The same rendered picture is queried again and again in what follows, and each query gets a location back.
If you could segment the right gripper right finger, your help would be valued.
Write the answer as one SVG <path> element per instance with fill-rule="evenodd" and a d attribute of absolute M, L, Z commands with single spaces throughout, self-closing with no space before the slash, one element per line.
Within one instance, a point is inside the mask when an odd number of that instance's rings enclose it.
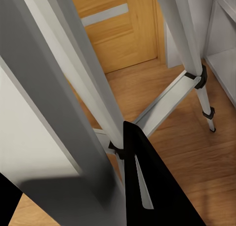
<path fill-rule="evenodd" d="M 206 226 L 141 128 L 123 122 L 127 226 Z M 154 209 L 145 209 L 137 156 Z"/>

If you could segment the camera tripod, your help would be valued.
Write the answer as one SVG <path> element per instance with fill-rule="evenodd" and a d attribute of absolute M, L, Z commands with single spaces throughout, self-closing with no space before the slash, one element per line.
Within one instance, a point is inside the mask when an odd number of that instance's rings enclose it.
<path fill-rule="evenodd" d="M 215 133 L 189 2 L 158 3 L 185 70 L 132 123 L 149 138 L 195 88 Z M 60 226 L 127 226 L 124 117 L 105 76 L 72 0 L 0 0 L 0 172 Z"/>

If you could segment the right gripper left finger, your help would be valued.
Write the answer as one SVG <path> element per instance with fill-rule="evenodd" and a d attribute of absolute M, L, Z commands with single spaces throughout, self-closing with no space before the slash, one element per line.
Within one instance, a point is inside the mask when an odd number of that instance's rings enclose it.
<path fill-rule="evenodd" d="M 0 226 L 8 226 L 23 192 L 0 172 Z"/>

